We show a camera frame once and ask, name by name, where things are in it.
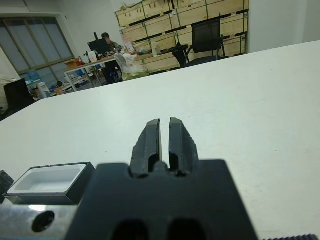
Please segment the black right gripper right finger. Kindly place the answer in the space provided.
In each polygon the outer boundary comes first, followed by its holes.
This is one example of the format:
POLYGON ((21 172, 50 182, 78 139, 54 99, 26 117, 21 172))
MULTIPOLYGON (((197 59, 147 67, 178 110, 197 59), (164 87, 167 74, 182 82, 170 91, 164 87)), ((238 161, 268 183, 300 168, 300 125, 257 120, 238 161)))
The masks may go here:
POLYGON ((169 122, 169 166, 174 176, 191 174, 199 161, 197 146, 182 120, 169 122))

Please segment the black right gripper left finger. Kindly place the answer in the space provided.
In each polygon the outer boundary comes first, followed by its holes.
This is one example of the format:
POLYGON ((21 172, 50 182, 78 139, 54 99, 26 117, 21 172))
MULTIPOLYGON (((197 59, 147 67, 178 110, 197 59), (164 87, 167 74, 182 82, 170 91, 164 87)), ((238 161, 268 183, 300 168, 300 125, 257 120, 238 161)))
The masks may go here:
POLYGON ((161 122, 160 119, 154 119, 146 124, 132 149, 130 174, 133 177, 147 177, 160 161, 162 161, 161 122))

